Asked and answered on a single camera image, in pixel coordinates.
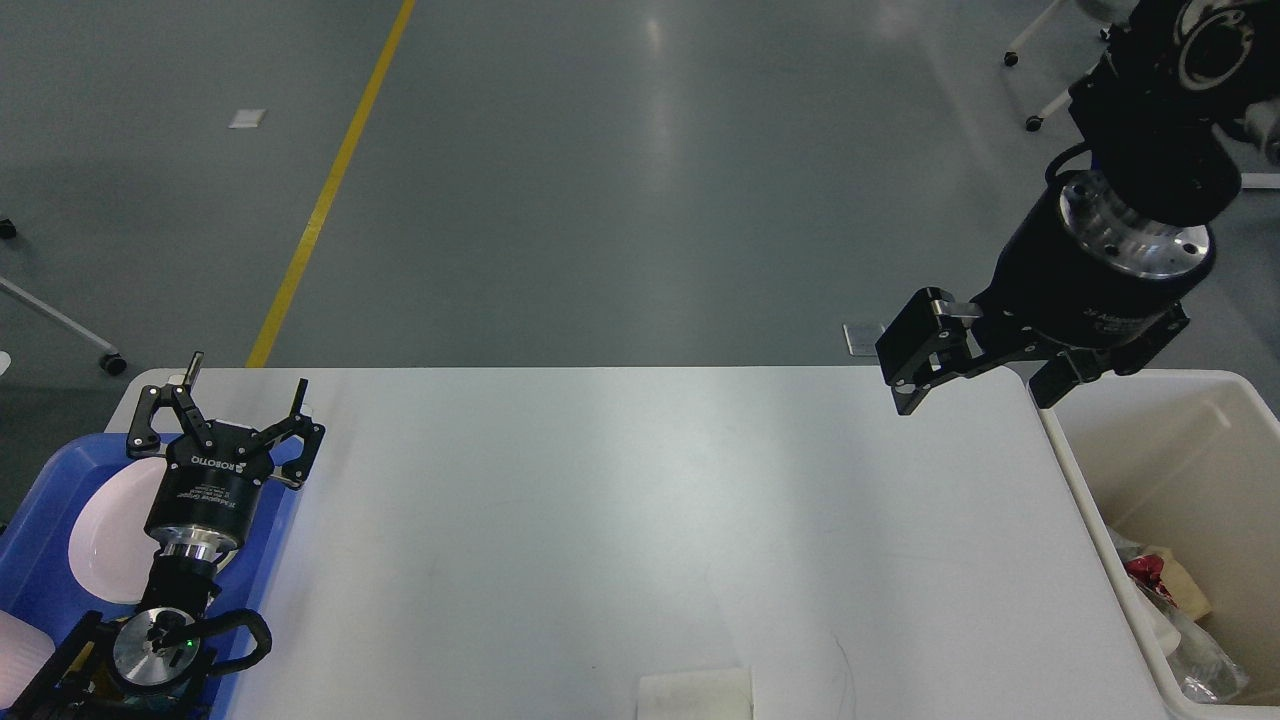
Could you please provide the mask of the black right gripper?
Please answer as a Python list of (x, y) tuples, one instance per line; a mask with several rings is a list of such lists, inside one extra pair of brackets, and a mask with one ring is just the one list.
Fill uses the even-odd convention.
[(1006, 243), (975, 302), (918, 290), (876, 341), (876, 359), (900, 416), (947, 382), (1048, 359), (1029, 389), (1037, 407), (1051, 409), (1106, 372), (1133, 375), (1156, 359), (1189, 325), (1180, 301), (1215, 261), (1207, 225), (1147, 219), (1102, 173), (1065, 173)]

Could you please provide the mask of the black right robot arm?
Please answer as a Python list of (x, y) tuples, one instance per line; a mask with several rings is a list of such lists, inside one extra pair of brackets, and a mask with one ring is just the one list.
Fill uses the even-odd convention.
[(1183, 299), (1212, 270), (1211, 222), (1242, 191), (1215, 135), (1277, 142), (1277, 4), (1140, 1), (1068, 90), (1082, 141), (968, 302), (918, 290), (876, 341), (896, 410), (936, 387), (1038, 361), (1048, 409), (1106, 372), (1144, 369), (1187, 325)]

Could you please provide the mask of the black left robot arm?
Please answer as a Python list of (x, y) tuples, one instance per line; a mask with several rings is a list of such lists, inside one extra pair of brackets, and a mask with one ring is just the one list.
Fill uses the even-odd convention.
[(120, 618), (90, 610), (6, 707), (10, 719), (193, 719), (207, 684), (273, 648), (253, 609), (215, 612), (219, 564), (242, 557), (266, 484), (301, 489), (325, 437), (300, 379), (288, 414), (257, 429), (207, 419), (193, 398), (204, 355), (178, 380), (145, 386), (125, 436), (134, 464), (161, 475), (143, 520), (156, 550)]

